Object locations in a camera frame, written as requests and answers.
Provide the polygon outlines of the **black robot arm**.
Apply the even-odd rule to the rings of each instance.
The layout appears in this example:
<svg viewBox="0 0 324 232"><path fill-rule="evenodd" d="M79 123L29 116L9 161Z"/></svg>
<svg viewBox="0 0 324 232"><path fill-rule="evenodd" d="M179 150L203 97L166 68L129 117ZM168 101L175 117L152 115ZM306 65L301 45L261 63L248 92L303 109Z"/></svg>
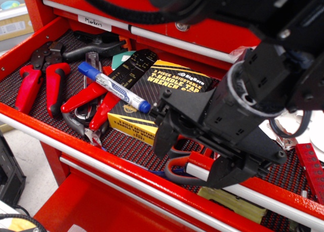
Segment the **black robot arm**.
<svg viewBox="0 0 324 232"><path fill-rule="evenodd" d="M149 0L157 12L86 1L131 23L193 25L211 18L248 27L261 40L215 89L161 89L150 112L158 126L155 155L168 155L180 135L220 155L206 177L167 170L175 183L224 188L266 173L287 156L259 125L269 120L275 134L294 138L323 109L323 0Z"/></svg>

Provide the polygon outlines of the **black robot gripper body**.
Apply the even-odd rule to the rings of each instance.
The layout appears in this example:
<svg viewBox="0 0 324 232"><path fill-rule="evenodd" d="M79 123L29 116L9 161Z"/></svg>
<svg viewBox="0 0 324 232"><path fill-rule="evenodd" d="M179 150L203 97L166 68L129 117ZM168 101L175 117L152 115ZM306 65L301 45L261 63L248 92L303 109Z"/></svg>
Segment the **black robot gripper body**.
<svg viewBox="0 0 324 232"><path fill-rule="evenodd" d="M151 115L159 127L170 113L179 136L204 144L224 158L250 155L260 166L283 164L286 154L259 126L283 113L298 76L297 50L257 47L209 91L162 88Z"/></svg>

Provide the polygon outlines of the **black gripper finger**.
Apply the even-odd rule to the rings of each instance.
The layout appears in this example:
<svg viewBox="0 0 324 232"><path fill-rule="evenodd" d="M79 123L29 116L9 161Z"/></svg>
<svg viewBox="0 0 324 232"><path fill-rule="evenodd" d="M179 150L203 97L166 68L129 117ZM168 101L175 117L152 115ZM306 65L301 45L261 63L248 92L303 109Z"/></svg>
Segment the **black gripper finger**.
<svg viewBox="0 0 324 232"><path fill-rule="evenodd" d="M175 129L171 114L168 113L158 127L155 135L153 151L154 154L162 159L175 144L179 136L179 132Z"/></svg>
<svg viewBox="0 0 324 232"><path fill-rule="evenodd" d="M219 157L212 164L207 187L221 189L242 183L251 177L265 177L267 174L268 168L260 166L250 155L243 159Z"/></svg>

